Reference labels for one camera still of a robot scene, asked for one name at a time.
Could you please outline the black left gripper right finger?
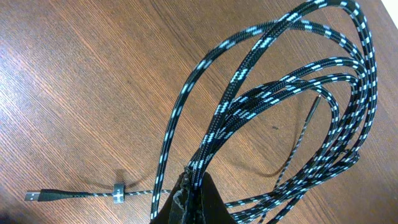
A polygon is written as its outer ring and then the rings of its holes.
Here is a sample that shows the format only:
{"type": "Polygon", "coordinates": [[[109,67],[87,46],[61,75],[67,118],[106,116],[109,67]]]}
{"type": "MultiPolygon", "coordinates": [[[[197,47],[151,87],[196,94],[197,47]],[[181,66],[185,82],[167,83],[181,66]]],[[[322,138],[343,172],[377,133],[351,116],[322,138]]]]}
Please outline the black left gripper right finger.
{"type": "Polygon", "coordinates": [[[211,175],[205,172],[201,185],[201,210],[197,223],[237,224],[226,209],[211,175]]]}

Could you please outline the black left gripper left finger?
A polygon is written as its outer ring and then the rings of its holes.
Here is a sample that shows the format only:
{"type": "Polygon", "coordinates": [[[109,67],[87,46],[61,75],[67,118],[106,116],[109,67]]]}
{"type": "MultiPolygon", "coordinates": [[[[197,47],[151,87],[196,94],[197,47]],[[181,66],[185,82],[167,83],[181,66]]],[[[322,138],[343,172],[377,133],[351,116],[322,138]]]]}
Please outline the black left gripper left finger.
{"type": "Polygon", "coordinates": [[[158,215],[150,224],[184,224],[187,214],[187,202],[190,193],[189,174],[183,172],[168,196],[158,215]]]}

